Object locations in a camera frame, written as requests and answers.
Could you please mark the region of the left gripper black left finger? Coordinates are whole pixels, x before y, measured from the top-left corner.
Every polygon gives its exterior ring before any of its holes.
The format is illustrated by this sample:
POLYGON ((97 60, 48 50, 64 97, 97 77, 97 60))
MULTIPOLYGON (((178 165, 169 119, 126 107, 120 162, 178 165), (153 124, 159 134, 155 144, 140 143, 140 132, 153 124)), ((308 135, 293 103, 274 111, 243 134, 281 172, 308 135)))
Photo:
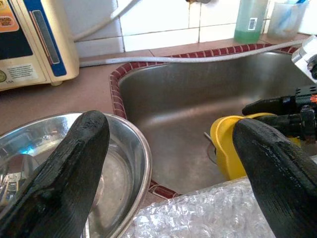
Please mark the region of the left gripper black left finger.
POLYGON ((99 185, 109 139, 103 113, 80 115, 1 212, 1 237, 80 237, 99 185))

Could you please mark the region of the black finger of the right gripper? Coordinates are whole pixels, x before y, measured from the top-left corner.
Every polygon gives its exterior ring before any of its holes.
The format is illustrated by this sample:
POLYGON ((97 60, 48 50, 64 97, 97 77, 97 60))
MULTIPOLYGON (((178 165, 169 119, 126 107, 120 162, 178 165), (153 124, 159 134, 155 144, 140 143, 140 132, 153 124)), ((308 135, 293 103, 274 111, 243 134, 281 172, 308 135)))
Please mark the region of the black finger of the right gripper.
POLYGON ((246 105, 242 109, 243 115, 256 113, 271 113, 275 115, 288 115, 296 113, 294 96, 282 96, 278 98, 261 99, 246 105))
POLYGON ((301 136, 301 118, 299 114, 256 117, 263 123, 274 127, 285 136, 301 136))

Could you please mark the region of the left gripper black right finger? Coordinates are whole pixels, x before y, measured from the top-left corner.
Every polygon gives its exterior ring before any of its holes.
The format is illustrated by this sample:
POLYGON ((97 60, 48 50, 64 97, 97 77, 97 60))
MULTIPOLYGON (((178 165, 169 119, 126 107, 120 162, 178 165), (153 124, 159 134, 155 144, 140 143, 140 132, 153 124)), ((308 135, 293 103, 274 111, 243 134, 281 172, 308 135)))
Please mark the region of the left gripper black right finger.
POLYGON ((277 238, 317 236, 317 165, 277 129, 241 119, 233 144, 254 196, 277 238))

